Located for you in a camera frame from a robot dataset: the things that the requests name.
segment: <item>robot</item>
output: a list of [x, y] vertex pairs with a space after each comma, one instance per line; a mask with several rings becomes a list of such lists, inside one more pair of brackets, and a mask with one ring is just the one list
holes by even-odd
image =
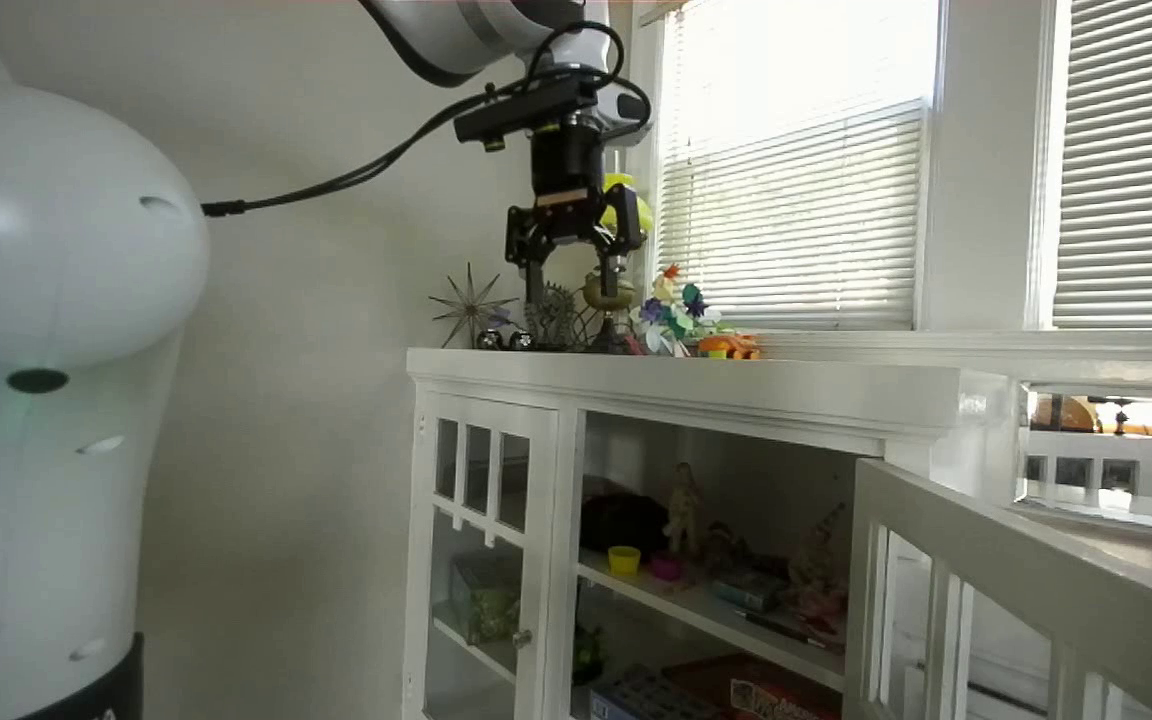
[[[465, 84], [516, 51], [527, 76], [452, 103], [461, 141], [533, 132], [533, 208], [506, 210], [505, 257], [545, 291], [562, 241], [612, 259], [640, 249], [634, 199], [603, 192], [603, 142], [649, 122], [649, 97], [608, 67], [601, 0], [363, 0], [433, 84]], [[134, 651], [141, 512], [171, 386], [175, 336], [209, 280], [209, 215], [313, 199], [201, 204], [118, 120], [25, 87], [0, 60], [0, 717], [63, 717]]]

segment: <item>white window blinds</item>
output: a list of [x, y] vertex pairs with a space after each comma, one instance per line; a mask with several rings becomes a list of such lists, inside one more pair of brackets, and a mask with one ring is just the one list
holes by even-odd
[[1152, 327], [1152, 0], [1074, 0], [1055, 327]]
[[728, 319], [908, 327], [935, 0], [670, 14], [659, 259]]

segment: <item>white cabinet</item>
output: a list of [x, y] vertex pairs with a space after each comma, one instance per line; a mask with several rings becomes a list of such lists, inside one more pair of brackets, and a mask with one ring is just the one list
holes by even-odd
[[1152, 587], [978, 499], [1016, 486], [1009, 379], [506, 352], [409, 373], [404, 720], [1152, 707]]

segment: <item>black cable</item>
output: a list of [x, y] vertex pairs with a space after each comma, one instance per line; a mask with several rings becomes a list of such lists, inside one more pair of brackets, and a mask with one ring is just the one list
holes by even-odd
[[578, 20], [578, 22], [557, 28], [557, 31], [548, 31], [548, 35], [538, 41], [538, 46], [533, 51], [533, 64], [527, 64], [527, 76], [522, 76], [522, 81], [505, 84], [505, 87], [488, 87], [488, 91], [478, 91], [478, 97], [465, 97], [465, 100], [438, 109], [438, 113], [427, 116], [404, 142], [386, 147], [386, 150], [375, 154], [373, 164], [350, 169], [350, 172], [332, 174], [332, 178], [320, 178], [320, 183], [307, 183], [307, 188], [294, 188], [294, 192], [279, 192], [279, 195], [258, 195], [258, 199], [210, 199], [210, 204], [202, 204], [202, 215], [238, 215], [238, 210], [256, 210], [256, 208], [302, 204], [302, 199], [315, 199], [315, 195], [332, 195], [332, 192], [349, 192], [349, 188], [357, 188], [357, 183], [366, 183], [366, 178], [375, 178], [381, 172], [386, 172], [399, 154], [409, 154], [409, 147], [420, 142], [427, 132], [444, 126], [446, 120], [457, 120], [457, 116], [465, 116], [465, 113], [470, 113], [470, 109], [478, 109], [478, 103], [493, 103], [493, 100], [501, 100], [501, 97], [520, 97], [520, 91], [522, 91], [527, 84], [536, 84], [536, 81], [545, 84], [538, 60], [552, 51], [552, 43], [557, 43], [561, 35], [570, 35], [570, 31], [603, 31], [603, 35], [612, 41], [612, 46], [615, 46], [612, 71], [593, 71], [593, 67], [589, 67], [589, 71], [594, 76], [594, 87], [619, 84], [619, 87], [626, 87], [633, 97], [640, 97], [640, 100], [644, 100], [644, 116], [640, 116], [634, 126], [644, 126], [649, 116], [650, 116], [650, 100], [649, 100], [644, 87], [619, 81], [625, 41], [619, 41], [615, 28], [608, 28], [608, 22]]

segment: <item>cabinet door frame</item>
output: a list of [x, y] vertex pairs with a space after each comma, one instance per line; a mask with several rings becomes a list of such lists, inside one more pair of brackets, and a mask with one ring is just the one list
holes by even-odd
[[1093, 720], [1096, 676], [1152, 707], [1152, 587], [1055, 546], [1023, 514], [955, 495], [891, 464], [863, 459], [853, 520], [848, 717], [891, 717], [878, 703], [888, 651], [888, 538], [933, 555], [929, 720], [965, 707], [965, 583], [1052, 638], [1052, 717]]
[[[475, 398], [436, 386], [417, 386], [412, 419], [412, 514], [409, 514], [409, 613], [404, 613], [404, 688], [399, 717], [425, 720], [427, 693], [427, 595], [433, 595], [433, 522], [436, 522], [436, 450], [438, 419], [488, 427], [493, 448], [501, 434], [527, 440], [527, 509], [522, 509], [522, 575], [520, 575], [520, 654], [516, 654], [516, 720], [552, 717], [568, 707], [570, 664], [570, 560], [577, 560], [577, 470], [582, 448], [578, 410]], [[465, 483], [465, 442], [457, 450], [457, 499]]]

